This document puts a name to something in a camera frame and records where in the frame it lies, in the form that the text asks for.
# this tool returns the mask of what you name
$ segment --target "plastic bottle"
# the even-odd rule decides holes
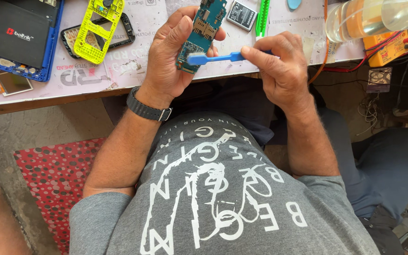
[[[325,32],[334,42],[408,29],[408,0],[351,0],[331,9]]]

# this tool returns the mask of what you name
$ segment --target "floor mat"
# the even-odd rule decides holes
[[[31,194],[62,255],[68,255],[68,214],[82,199],[84,180],[106,138],[15,151]]]

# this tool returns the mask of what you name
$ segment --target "black wristwatch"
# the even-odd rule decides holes
[[[171,115],[173,108],[168,109],[154,109],[147,105],[140,103],[136,98],[135,94],[140,89],[140,86],[134,87],[127,98],[127,106],[132,112],[136,113],[137,115],[146,118],[146,119],[153,119],[157,121],[165,121]]]

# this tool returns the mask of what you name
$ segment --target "fingernail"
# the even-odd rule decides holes
[[[181,30],[182,32],[187,31],[189,25],[186,16],[182,17],[182,19],[178,23],[178,26],[179,30]]]
[[[242,49],[240,50],[242,53],[247,54],[250,52],[250,47],[248,46],[243,46]]]

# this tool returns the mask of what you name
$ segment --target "boltrik battery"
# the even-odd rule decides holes
[[[258,13],[254,10],[234,1],[226,19],[247,31],[251,31],[257,15]]]

